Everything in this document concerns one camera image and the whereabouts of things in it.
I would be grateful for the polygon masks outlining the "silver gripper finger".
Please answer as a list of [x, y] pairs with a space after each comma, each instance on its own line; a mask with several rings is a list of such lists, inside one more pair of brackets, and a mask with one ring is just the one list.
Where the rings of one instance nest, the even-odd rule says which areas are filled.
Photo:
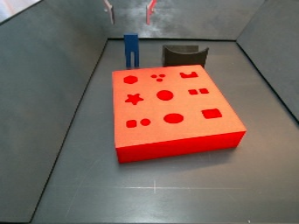
[[113, 5], [111, 4], [111, 2], [108, 0], [103, 0], [103, 4], [105, 6], [105, 11], [108, 13], [109, 16], [109, 21], [111, 24], [115, 24], [115, 12], [113, 12]]
[[145, 6], [145, 23], [148, 25], [151, 24], [151, 16], [155, 13], [155, 5], [156, 5], [156, 0], [151, 0], [149, 4]]

